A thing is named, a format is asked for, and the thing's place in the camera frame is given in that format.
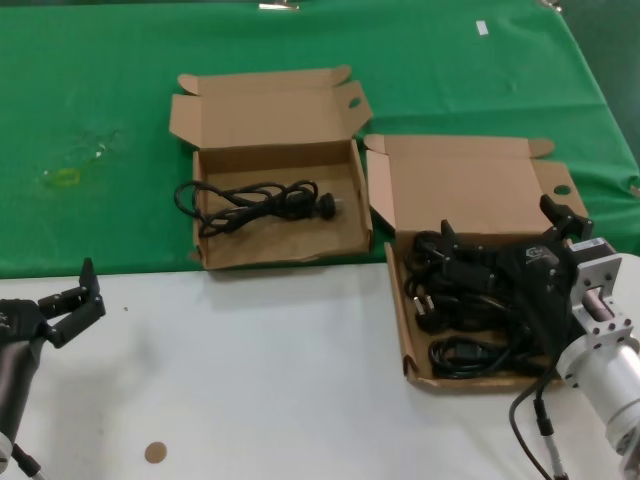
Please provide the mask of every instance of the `white label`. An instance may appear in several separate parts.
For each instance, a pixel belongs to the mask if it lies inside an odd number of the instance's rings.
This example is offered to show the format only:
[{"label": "white label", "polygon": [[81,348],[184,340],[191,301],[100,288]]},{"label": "white label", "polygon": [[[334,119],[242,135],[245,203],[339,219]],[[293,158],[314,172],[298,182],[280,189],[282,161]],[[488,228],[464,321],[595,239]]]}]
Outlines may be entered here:
[{"label": "white label", "polygon": [[580,250],[584,250],[585,248],[597,247],[598,245],[604,245],[603,238],[593,238],[591,240],[585,240],[584,242],[574,243],[571,245],[571,250],[574,252],[579,252]]},{"label": "white label", "polygon": [[487,28],[487,24],[484,20],[476,21],[476,28],[478,29],[478,33],[480,36],[489,35],[489,29]]}]

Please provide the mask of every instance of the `robotic arm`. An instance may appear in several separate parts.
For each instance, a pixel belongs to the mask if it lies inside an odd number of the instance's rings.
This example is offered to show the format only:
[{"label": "robotic arm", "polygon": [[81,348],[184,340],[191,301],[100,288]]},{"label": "robotic arm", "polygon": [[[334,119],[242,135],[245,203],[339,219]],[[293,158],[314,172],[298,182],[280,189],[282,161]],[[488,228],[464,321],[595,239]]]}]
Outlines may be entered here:
[{"label": "robotic arm", "polygon": [[591,239],[591,220],[546,195],[540,207],[553,227],[502,249],[498,268],[513,282],[517,303],[557,360],[561,378],[584,393],[605,425],[607,440],[623,457],[623,478],[638,480],[639,342],[631,336],[633,320],[613,298],[622,259],[604,239]]},{"label": "robotic arm", "polygon": [[545,373],[509,411],[518,441],[543,477],[552,480],[520,435],[515,409],[536,393],[534,407],[553,478],[567,480],[542,398],[557,371],[568,385],[582,390],[602,420],[607,439],[623,457],[620,469],[625,480],[640,480],[640,344],[631,336],[633,319],[613,298],[622,259],[604,239],[591,238],[593,222],[588,218],[547,195],[540,208],[553,225],[549,230],[498,248],[461,244],[443,221],[437,237],[444,258],[440,275],[489,297],[508,292],[519,321],[531,329],[551,359]]},{"label": "robotic arm", "polygon": [[[28,477],[44,478],[39,465],[15,440],[44,343],[49,341],[61,348],[106,313],[88,258],[79,283],[37,304],[31,300],[0,300],[0,474],[13,456]],[[62,315],[67,316],[49,325],[48,320]]]}]

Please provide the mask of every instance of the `cardboard box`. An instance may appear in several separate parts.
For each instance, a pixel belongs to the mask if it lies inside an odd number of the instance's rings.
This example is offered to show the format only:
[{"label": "cardboard box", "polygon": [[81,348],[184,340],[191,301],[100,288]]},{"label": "cardboard box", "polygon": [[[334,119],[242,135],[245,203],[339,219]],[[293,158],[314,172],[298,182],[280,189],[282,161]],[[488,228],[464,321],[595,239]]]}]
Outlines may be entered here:
[{"label": "cardboard box", "polygon": [[[207,269],[270,262],[305,262],[367,252],[371,217],[353,135],[372,113],[348,66],[334,69],[223,76],[180,75],[188,95],[174,95],[170,131],[198,147],[193,178],[221,189],[257,182],[317,183],[332,193],[339,211],[289,222],[264,217],[237,232],[194,243]],[[229,206],[202,193],[199,206]]]},{"label": "cardboard box", "polygon": [[[407,278],[403,259],[415,234],[440,231],[443,219],[464,241],[483,245],[539,235],[551,226],[539,209],[543,193],[586,216],[567,167],[536,160],[551,153],[553,143],[523,138],[369,135],[365,145],[371,206],[396,230],[395,246],[387,244],[385,250],[407,379],[454,388],[530,384],[531,378],[507,373],[469,380],[434,378],[429,344],[455,332],[431,336],[418,328],[414,304],[403,289]],[[474,334],[482,340],[500,341],[495,335]]]}]

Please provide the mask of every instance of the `black power cable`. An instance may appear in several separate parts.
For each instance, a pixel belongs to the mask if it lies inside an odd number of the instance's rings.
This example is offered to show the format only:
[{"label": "black power cable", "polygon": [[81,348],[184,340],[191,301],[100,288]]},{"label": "black power cable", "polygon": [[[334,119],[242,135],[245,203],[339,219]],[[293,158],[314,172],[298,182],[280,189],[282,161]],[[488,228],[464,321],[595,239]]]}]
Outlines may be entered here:
[{"label": "black power cable", "polygon": [[420,232],[405,256],[405,294],[416,305],[418,327],[435,335],[502,332],[505,345],[454,335],[429,345],[433,374],[469,379],[512,371],[539,376],[544,367],[532,361],[541,353],[533,332],[515,308],[513,288],[495,266],[495,253],[483,247],[447,245],[437,232]]},{"label": "black power cable", "polygon": [[[188,188],[193,188],[190,209],[180,199],[182,192]],[[198,197],[201,192],[215,193],[234,206],[215,213],[205,213],[198,206]],[[261,195],[263,198],[249,200],[245,195]],[[300,180],[289,186],[263,182],[229,190],[220,190],[210,183],[192,180],[178,186],[173,199],[181,212],[200,220],[198,235],[204,238],[235,232],[247,223],[268,215],[285,220],[302,220],[315,216],[325,220],[333,218],[336,215],[336,202],[333,195],[330,193],[320,197],[318,195],[318,186],[310,180]]]},{"label": "black power cable", "polygon": [[[571,319],[569,317],[569,313],[565,312],[564,320],[564,332],[563,336],[566,338],[571,331]],[[542,400],[542,395],[544,393],[544,389],[549,385],[551,380],[556,374],[556,367],[558,362],[560,361],[560,357],[562,355],[562,350],[558,350],[552,358],[551,363],[545,370],[544,374],[541,375],[535,382],[533,382],[529,387],[527,387],[520,395],[516,397],[516,399],[511,403],[509,407],[509,424],[511,425],[511,429],[520,444],[520,447],[527,455],[533,466],[540,472],[540,474],[544,477],[545,480],[568,480],[568,476],[566,473],[562,476],[555,476],[552,478],[547,471],[542,467],[540,462],[533,455],[531,450],[529,449],[527,442],[525,442],[522,437],[522,433],[520,433],[520,429],[518,428],[518,424],[516,422],[516,410],[520,406],[520,404],[526,400],[532,393],[536,392],[535,400],[534,400],[534,408],[536,412],[536,419],[538,423],[538,428],[540,430],[540,434],[542,436],[546,436],[549,433],[553,433],[553,425],[551,420],[546,416],[546,409],[544,408],[544,402]]]}]

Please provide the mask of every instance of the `cable connector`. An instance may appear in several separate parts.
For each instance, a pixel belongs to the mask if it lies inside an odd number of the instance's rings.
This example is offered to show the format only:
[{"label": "cable connector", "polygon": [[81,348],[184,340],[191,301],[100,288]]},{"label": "cable connector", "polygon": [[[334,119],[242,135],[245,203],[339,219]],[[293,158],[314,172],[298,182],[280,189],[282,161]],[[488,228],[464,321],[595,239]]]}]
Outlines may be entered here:
[{"label": "cable connector", "polygon": [[34,478],[40,471],[40,464],[32,456],[27,455],[17,443],[13,445],[11,456],[27,477]]},{"label": "cable connector", "polygon": [[316,201],[311,191],[293,193],[285,198],[285,208],[295,212],[296,218],[318,216],[323,220],[331,220],[336,216],[336,201],[331,193],[325,193]]},{"label": "cable connector", "polygon": [[420,330],[435,335],[446,328],[429,295],[424,297],[424,303],[419,297],[413,297],[413,304],[416,307],[416,323]]},{"label": "cable connector", "polygon": [[547,415],[547,409],[544,406],[544,400],[542,398],[535,398],[533,400],[533,408],[536,411],[536,422],[538,423],[538,430],[543,437],[549,437],[553,435],[553,425],[551,419]]}]

